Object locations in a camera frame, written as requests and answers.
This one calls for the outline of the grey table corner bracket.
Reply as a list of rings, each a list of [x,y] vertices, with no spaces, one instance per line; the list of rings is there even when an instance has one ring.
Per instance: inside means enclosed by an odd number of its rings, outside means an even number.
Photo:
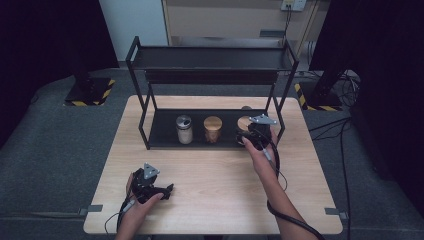
[[[346,211],[340,211],[337,208],[325,208],[325,214],[338,216],[341,220],[349,219],[349,215]]]
[[[86,208],[80,208],[78,211],[78,216],[87,216],[87,214],[90,212],[101,212],[102,209],[102,204],[89,205]]]

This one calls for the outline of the glass jar of cinnamon sticks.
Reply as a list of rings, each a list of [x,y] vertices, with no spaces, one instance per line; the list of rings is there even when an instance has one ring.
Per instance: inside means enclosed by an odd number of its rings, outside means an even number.
[[[222,125],[222,120],[217,116],[209,116],[204,120],[205,138],[209,143],[218,141]]]

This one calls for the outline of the black metal shelf rack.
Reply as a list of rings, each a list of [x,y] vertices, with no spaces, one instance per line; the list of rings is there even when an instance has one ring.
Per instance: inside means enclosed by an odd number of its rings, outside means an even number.
[[[234,148],[236,139],[241,135],[237,120],[255,113],[267,115],[271,105],[277,113],[281,112],[288,92],[276,97],[273,90],[281,72],[287,72],[287,82],[292,82],[299,60],[287,42],[279,47],[143,46],[135,37],[126,64],[141,104],[141,117],[146,117],[150,106],[154,108],[150,132],[139,129],[147,149],[181,147],[176,130],[176,120],[181,115],[192,120],[190,147],[204,148],[209,144],[203,121],[216,116],[223,121],[223,126],[215,145]],[[266,106],[257,109],[160,108],[153,86],[169,84],[268,86],[271,92]]]

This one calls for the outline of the glass shaker jar silver lid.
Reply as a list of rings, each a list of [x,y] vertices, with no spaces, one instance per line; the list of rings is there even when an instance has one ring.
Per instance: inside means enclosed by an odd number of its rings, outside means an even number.
[[[192,119],[187,115],[180,115],[176,119],[178,140],[181,144],[190,144],[193,141]]]

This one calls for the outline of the white wall socket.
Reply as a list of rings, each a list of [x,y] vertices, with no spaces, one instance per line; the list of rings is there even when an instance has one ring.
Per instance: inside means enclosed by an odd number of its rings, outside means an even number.
[[[307,0],[283,0],[281,4],[282,11],[301,12],[306,6]]]

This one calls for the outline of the person's left hand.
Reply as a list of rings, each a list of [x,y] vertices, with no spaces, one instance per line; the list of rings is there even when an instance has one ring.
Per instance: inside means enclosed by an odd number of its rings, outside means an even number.
[[[126,184],[126,192],[129,199],[134,199],[135,196],[131,190],[131,183],[133,180],[133,174],[130,174]],[[125,220],[135,220],[136,222],[142,222],[153,207],[162,199],[163,193],[158,193],[152,196],[145,203],[141,204],[138,200],[135,201],[133,206],[125,213]]]

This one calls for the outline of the person's right hand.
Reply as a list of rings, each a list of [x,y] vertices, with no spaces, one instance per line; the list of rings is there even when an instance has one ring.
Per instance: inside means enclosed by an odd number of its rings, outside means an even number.
[[[243,144],[250,154],[253,167],[262,183],[275,182],[278,180],[275,170],[275,154],[272,144],[268,144],[265,150],[257,150],[254,145],[245,137],[242,138]]]

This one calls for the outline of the pale glass jar wooden lid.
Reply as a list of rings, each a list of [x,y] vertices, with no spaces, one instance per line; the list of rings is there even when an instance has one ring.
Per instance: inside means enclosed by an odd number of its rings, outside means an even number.
[[[242,116],[237,120],[237,130],[240,132],[248,132],[251,124],[249,116]]]

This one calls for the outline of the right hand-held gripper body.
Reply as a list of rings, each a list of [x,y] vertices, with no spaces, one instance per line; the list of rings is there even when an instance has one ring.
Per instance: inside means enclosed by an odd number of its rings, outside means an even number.
[[[276,125],[277,121],[265,114],[249,118],[248,139],[257,150],[264,149],[271,142],[270,126]]]

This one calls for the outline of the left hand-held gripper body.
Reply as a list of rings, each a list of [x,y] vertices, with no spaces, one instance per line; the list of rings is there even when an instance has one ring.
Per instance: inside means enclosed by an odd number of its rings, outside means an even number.
[[[146,203],[152,196],[164,192],[163,188],[154,186],[159,173],[160,171],[149,163],[145,163],[143,168],[133,173],[131,191],[141,204]]]

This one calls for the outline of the striped-edge black stand base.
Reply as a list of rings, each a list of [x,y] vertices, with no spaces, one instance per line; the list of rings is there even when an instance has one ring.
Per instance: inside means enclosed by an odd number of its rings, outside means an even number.
[[[115,81],[110,78],[92,78],[87,89],[75,83],[64,100],[65,106],[100,106],[109,96]]]
[[[342,111],[342,103],[334,91],[321,93],[314,82],[300,82],[294,87],[303,110]]]

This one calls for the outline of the black curtain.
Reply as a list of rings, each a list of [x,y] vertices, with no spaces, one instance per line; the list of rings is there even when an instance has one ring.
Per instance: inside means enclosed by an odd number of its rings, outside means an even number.
[[[0,148],[40,87],[117,65],[100,0],[0,0]]]
[[[369,157],[424,215],[424,0],[331,0],[310,68],[319,100],[359,76],[351,112]]]

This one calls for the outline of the beige cabinet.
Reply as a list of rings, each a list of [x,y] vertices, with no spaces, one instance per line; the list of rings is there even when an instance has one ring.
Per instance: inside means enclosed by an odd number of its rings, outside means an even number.
[[[307,0],[303,11],[282,11],[283,0],[162,0],[169,37],[318,39],[328,0]]]

